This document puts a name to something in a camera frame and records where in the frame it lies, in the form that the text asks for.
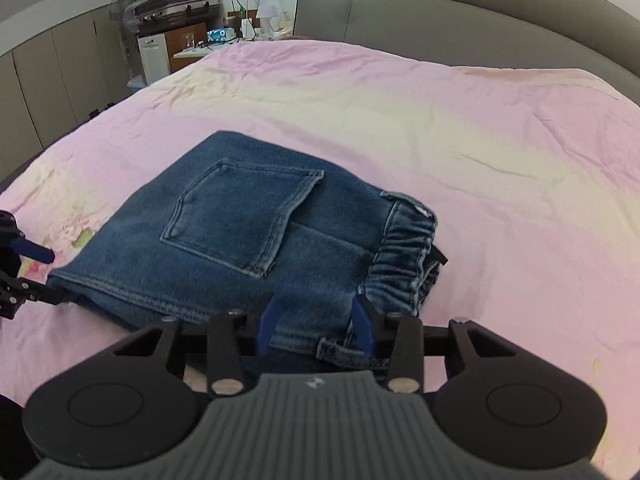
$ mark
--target gray leather headboard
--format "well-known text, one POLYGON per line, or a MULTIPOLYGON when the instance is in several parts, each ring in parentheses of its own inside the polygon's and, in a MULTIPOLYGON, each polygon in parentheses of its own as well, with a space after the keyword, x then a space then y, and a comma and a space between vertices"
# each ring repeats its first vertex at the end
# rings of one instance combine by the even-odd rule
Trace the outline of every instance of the gray leather headboard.
POLYGON ((452 66, 582 68, 640 104, 640 21, 605 0, 298 0, 295 33, 452 66))

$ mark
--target brown suitcase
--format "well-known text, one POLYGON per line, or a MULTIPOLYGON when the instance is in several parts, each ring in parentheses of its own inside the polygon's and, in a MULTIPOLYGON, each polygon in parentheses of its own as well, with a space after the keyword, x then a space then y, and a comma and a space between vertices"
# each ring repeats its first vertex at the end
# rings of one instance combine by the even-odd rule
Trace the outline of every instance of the brown suitcase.
POLYGON ((220 0, 147 0, 136 6, 140 37, 220 21, 220 0))

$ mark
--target pink and yellow bedspread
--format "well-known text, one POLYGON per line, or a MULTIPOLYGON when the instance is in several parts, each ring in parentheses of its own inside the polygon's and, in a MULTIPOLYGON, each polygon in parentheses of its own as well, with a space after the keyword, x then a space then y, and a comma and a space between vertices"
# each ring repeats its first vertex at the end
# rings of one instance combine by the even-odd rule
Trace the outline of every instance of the pink and yellow bedspread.
MULTIPOLYGON (((240 44, 60 140, 0 208, 63 265, 137 188, 217 130, 325 158, 428 204, 449 263, 424 321, 472 318, 589 383, 609 415, 594 462, 621 480, 640 467, 638 106, 579 70, 240 44)), ((49 270, 23 267, 38 280, 49 270)), ((24 403, 121 336, 79 307, 26 304, 0 328, 0 394, 24 403)), ((436 388, 440 364, 426 369, 436 388)))

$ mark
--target jeans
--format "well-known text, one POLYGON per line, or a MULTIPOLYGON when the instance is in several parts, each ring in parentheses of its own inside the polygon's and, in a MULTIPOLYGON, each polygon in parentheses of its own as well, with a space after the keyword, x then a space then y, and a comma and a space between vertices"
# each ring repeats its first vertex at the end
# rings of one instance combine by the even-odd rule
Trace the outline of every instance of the jeans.
POLYGON ((205 322, 274 292, 272 348, 376 369, 384 363, 354 337, 351 300, 361 293, 380 312, 417 315, 438 275, 435 228, 409 196, 218 132, 135 192, 47 284, 129 328, 166 315, 205 322))

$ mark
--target gray ribbed plate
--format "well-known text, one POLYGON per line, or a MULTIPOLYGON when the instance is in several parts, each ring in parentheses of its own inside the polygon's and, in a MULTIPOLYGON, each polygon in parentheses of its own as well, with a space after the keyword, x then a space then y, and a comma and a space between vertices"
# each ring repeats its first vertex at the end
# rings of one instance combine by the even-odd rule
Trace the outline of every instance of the gray ribbed plate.
POLYGON ((452 443, 424 401, 373 374, 263 375, 212 402, 180 445, 147 463, 81 470, 45 460, 27 480, 604 480, 588 460, 556 470, 491 465, 452 443))

